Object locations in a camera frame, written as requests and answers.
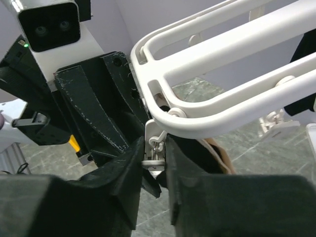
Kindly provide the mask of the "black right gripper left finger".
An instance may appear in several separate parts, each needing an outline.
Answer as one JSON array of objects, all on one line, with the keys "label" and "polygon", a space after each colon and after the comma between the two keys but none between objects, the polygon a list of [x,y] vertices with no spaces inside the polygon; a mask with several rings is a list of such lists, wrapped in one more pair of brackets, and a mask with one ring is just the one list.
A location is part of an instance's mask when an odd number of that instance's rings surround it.
[{"label": "black right gripper left finger", "polygon": [[119,157],[79,180],[2,175],[1,236],[130,236],[137,222],[143,150],[140,137]]}]

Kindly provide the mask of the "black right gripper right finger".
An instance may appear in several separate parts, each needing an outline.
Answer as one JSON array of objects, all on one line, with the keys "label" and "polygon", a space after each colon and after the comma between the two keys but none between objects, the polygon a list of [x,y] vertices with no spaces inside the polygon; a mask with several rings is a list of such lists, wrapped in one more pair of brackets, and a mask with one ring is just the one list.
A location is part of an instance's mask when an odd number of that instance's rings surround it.
[{"label": "black right gripper right finger", "polygon": [[316,189],[298,175],[214,173],[197,142],[168,136],[170,219],[179,237],[313,237]]}]

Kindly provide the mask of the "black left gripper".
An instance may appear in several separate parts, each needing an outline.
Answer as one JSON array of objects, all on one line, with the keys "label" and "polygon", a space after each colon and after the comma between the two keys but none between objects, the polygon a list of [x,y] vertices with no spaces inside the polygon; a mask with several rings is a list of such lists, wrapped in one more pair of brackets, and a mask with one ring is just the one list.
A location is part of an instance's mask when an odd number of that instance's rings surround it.
[{"label": "black left gripper", "polygon": [[[62,91],[53,88],[55,82]],[[127,149],[126,138],[102,108],[82,66],[58,70],[55,82],[46,81],[19,35],[0,60],[0,88],[16,97],[0,104],[1,152],[14,143],[62,145],[74,135],[80,146],[76,155],[87,165],[97,161],[87,144],[96,133],[118,151]]]}]

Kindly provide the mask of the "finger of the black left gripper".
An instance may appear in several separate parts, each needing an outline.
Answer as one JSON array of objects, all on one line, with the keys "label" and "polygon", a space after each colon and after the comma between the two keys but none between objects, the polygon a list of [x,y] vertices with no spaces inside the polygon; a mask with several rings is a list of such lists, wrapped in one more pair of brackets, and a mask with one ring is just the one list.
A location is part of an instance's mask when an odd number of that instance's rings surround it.
[{"label": "finger of the black left gripper", "polygon": [[101,58],[109,72],[118,109],[136,116],[141,123],[146,123],[151,117],[144,107],[126,55],[113,51]]}]

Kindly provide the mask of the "black underwear with beige waistband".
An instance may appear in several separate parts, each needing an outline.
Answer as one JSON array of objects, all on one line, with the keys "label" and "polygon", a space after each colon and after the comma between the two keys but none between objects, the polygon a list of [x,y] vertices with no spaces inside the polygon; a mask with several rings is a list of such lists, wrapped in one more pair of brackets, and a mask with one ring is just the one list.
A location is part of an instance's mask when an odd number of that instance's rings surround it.
[{"label": "black underwear with beige waistband", "polygon": [[168,135],[167,156],[177,169],[208,174],[234,175],[236,171],[226,150],[213,138],[188,139]]}]

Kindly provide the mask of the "white clip hanger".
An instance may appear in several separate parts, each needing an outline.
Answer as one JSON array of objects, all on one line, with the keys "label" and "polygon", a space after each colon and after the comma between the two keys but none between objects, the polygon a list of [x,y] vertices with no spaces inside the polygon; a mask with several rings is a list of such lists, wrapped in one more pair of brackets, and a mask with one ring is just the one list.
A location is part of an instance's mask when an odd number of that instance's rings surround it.
[{"label": "white clip hanger", "polygon": [[131,0],[120,6],[146,135],[213,138],[240,174],[316,179],[313,0]]}]

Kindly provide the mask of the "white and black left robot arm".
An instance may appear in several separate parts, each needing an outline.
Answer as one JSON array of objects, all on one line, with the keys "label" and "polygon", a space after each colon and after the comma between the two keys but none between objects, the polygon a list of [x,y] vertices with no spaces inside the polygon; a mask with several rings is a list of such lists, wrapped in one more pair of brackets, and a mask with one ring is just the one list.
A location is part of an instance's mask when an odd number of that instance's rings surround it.
[{"label": "white and black left robot arm", "polygon": [[82,162],[98,166],[122,154],[145,132],[145,111],[122,52],[113,51],[59,67],[47,82],[25,39],[19,36],[0,62],[0,87],[10,104],[9,136],[39,146],[74,137]]}]

